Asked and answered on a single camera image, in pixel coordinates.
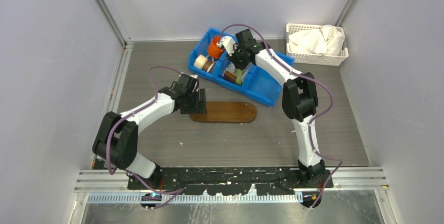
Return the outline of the silver metal cup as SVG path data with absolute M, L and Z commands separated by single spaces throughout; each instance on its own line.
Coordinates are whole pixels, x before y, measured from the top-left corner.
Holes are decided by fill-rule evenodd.
M 200 54 L 194 61 L 193 67 L 202 70 L 206 73 L 210 73 L 214 67 L 214 61 L 212 58 L 208 58 L 207 56 L 204 56 Z

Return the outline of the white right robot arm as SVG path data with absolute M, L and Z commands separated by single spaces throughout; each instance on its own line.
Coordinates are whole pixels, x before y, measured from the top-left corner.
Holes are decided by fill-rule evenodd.
M 238 69 L 253 64 L 266 71 L 282 87 L 282 109 L 294 125 L 298 142 L 298 177 L 305 187 L 313 187 L 326 168 L 319 154 L 315 130 L 318 96 L 314 77 L 294 69 L 283 61 L 265 42 L 257 42 L 251 30 L 236 34 L 236 39 L 223 36 L 217 42 Z

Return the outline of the orange plastic mug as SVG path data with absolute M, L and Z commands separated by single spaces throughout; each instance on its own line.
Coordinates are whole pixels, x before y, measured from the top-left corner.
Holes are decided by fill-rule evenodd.
M 223 47 L 220 48 L 217 45 L 219 40 L 220 36 L 214 36 L 207 47 L 208 56 L 214 60 L 218 60 L 221 57 L 221 55 L 225 52 L 225 49 Z

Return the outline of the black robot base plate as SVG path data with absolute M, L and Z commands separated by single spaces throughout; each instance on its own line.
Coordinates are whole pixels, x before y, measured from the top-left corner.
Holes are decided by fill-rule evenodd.
M 325 170 L 318 176 L 308 176 L 298 167 L 161 167 L 149 178 L 137 179 L 131 175 L 128 189 L 148 189 L 173 192 L 181 189 L 183 195 L 211 196 L 290 195 L 295 189 L 320 189 L 330 174 Z

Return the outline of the clear textured toothbrush holder rack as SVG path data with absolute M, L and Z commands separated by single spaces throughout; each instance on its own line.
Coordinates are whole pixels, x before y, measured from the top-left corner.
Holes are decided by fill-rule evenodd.
M 223 71 L 223 79 L 234 84 L 241 85 L 244 82 L 249 70 L 251 69 L 251 64 L 249 64 L 244 70 L 238 70 L 235 68 L 233 63 L 229 63 L 228 66 Z

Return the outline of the brown wooden oval tray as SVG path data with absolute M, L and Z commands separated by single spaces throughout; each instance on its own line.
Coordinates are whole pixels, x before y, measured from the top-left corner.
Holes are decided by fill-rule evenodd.
M 255 120 L 257 109 L 247 102 L 207 102 L 206 113 L 191 114 L 197 122 L 246 123 Z

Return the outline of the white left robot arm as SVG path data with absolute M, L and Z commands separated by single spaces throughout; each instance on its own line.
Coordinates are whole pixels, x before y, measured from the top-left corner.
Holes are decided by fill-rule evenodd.
M 92 152 L 105 159 L 110 169 L 126 170 L 140 176 L 147 189 L 160 185 L 159 166 L 138 152 L 138 136 L 160 118 L 181 114 L 206 113 L 205 90 L 199 88 L 197 75 L 181 73 L 171 86 L 160 89 L 154 97 L 123 113 L 107 112 L 100 124 Z

